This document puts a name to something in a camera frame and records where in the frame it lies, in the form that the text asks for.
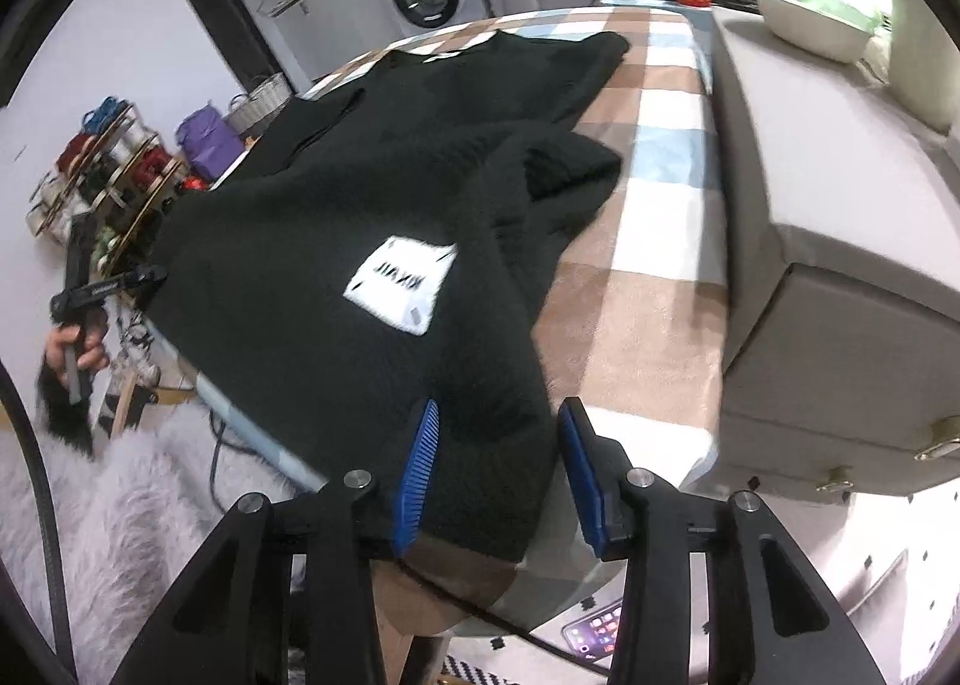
blue ribbed fingertip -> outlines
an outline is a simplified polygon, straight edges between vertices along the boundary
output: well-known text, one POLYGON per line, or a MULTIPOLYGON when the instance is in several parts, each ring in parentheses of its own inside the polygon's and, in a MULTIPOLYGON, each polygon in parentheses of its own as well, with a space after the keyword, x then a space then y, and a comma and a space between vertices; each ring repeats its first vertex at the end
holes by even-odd
POLYGON ((433 460, 440 443, 440 410, 436 402, 428 400, 421 424, 416 430, 413 448, 407 458, 407 467, 397 490, 394 504, 394 554, 402 557, 416 539, 419 521, 424 514, 426 489, 430 484, 433 460))
POLYGON ((580 530, 584 534, 584 541, 592 546, 594 554, 600 557, 607 547, 600 485, 593 476, 593 469, 580 442, 573 415, 566 405, 560 407, 559 421, 560 455, 563 455, 563 466, 566 468, 570 492, 573 493, 573 504, 577 507, 577 516, 580 518, 580 530))

laundry basket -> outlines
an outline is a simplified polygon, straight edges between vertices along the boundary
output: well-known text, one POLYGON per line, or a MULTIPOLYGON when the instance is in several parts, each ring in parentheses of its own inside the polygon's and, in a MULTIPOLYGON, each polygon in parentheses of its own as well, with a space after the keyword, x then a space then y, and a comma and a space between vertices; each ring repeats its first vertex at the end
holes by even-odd
POLYGON ((242 134, 275 110, 285 106, 291 97, 293 97, 293 91, 284 74, 274 74, 251 93, 238 94, 230 101, 227 123, 234 132, 242 134))

purple bag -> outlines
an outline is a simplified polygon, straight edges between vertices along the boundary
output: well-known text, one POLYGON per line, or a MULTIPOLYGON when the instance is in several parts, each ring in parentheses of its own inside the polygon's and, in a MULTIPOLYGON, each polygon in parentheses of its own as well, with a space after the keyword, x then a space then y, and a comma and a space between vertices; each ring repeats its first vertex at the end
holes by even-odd
POLYGON ((209 103, 187 116, 176 128, 176 144, 184 150, 193 169, 208 181, 224 175, 244 150, 237 133, 209 103))

white label patch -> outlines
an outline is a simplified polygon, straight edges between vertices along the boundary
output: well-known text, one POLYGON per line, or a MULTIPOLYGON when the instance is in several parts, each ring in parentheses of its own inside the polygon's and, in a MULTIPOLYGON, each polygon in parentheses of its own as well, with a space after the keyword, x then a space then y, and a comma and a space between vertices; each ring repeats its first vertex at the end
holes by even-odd
POLYGON ((397 330, 424 335, 457 247, 392 236, 347 284, 344 297, 397 330))

person's arm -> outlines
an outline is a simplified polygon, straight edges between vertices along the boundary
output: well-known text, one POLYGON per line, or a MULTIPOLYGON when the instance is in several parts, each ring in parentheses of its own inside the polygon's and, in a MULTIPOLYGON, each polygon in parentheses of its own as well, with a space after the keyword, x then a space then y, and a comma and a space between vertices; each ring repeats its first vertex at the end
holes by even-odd
MULTIPOLYGON (((54 327, 50 331, 44 347, 43 364, 40 366, 37 387, 40 389, 40 403, 44 409, 46 426, 50 433, 83 453, 93 455, 88 402, 70 405, 70 396, 67 392, 64 348, 77 340, 79 331, 80 329, 75 325, 54 327)), ((93 374, 107 368, 110 364, 104 347, 106 335, 107 313, 102 309, 91 312, 86 324, 83 352, 77 359, 77 367, 80 370, 89 370, 93 374)))

